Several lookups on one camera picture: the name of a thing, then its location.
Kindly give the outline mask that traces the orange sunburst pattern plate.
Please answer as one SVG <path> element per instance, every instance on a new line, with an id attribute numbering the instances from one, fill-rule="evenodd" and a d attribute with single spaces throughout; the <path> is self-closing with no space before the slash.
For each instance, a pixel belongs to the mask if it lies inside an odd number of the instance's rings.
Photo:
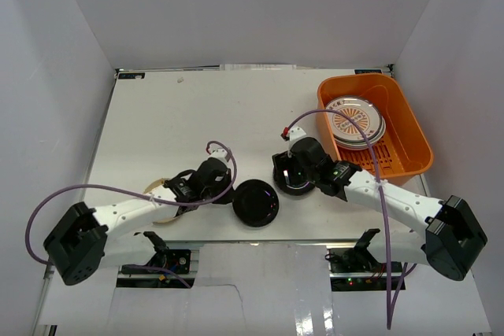
<path id="1" fill-rule="evenodd" d="M 377 107 L 370 101 L 358 96 L 342 96 L 331 100 L 326 106 L 326 109 L 334 110 L 338 114 L 331 114 L 330 125 L 332 129 L 332 121 L 334 115 L 339 115 L 348 120 L 355 116 L 368 117 L 370 120 L 378 121 L 382 116 Z"/>

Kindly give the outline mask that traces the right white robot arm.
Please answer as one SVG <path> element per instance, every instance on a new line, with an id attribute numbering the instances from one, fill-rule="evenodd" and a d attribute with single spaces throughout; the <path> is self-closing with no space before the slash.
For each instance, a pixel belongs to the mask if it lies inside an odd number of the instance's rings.
<path id="1" fill-rule="evenodd" d="M 365 231 L 340 261 L 372 272 L 387 261 L 423 264 L 442 276 L 462 281 L 487 244 L 487 236 L 469 204 L 450 196 L 425 197 L 376 178 L 359 165 L 335 161 L 313 137 L 272 155 L 273 179 L 286 194 L 300 196 L 317 188 L 323 194 L 360 205 L 401 223 L 406 232 Z"/>

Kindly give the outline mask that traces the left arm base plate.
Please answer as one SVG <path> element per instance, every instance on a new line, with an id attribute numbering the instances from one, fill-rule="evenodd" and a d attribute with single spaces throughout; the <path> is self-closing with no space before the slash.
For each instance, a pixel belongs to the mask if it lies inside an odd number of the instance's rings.
<path id="1" fill-rule="evenodd" d="M 125 265 L 119 270 L 117 288 L 190 289 L 195 270 L 191 268 L 189 249 L 167 249 L 152 257 L 141 268 Z"/>

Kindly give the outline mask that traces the black iridescent plate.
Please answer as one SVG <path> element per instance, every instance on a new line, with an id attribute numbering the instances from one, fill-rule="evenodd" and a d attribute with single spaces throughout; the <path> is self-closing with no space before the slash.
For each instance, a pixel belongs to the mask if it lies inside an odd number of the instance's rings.
<path id="1" fill-rule="evenodd" d="M 238 219 L 248 227 L 265 227 L 277 216 L 280 200 L 274 188 L 260 179 L 240 183 L 232 202 Z"/>

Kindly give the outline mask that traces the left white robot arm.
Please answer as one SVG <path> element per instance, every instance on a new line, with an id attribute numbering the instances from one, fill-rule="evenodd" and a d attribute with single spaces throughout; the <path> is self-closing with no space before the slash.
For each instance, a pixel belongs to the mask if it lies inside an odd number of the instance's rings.
<path id="1" fill-rule="evenodd" d="M 148 226 L 208 203 L 226 205 L 231 200 L 231 170 L 223 150 L 188 174 L 156 186 L 141 198 L 95 208 L 84 202 L 71 206 L 43 243 L 63 283 L 76 285 L 98 269 L 113 266 L 160 271 L 168 247 Z"/>

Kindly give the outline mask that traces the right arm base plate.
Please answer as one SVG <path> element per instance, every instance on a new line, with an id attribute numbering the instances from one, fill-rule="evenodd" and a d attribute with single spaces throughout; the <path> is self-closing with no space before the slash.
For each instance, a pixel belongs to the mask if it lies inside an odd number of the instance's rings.
<path id="1" fill-rule="evenodd" d="M 328 262 L 332 292 L 371 292 L 387 289 L 387 265 L 361 262 L 352 248 L 329 249 L 324 258 Z"/>

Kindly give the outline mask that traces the black plate with mirror centre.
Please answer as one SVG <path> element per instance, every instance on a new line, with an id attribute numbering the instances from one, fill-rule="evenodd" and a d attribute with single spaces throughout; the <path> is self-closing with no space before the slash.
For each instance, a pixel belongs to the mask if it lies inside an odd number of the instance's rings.
<path id="1" fill-rule="evenodd" d="M 305 172 L 298 165 L 296 164 L 290 165 L 289 176 L 291 182 L 291 189 L 281 190 L 278 187 L 278 189 L 281 192 L 291 196 L 301 197 L 315 189 L 315 185 L 307 180 Z"/>

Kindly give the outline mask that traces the green red rimmed plate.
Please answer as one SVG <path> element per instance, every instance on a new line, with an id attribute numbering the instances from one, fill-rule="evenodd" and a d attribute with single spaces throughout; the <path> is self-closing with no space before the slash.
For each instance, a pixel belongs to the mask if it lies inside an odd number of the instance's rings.
<path id="1" fill-rule="evenodd" d="M 370 120 L 368 117 L 355 116 L 353 123 L 342 116 L 334 115 L 332 121 L 332 132 L 336 143 L 349 150 L 366 149 L 367 143 L 355 124 L 365 133 L 371 146 L 376 144 L 385 134 L 386 122 L 383 116 L 378 121 Z"/>

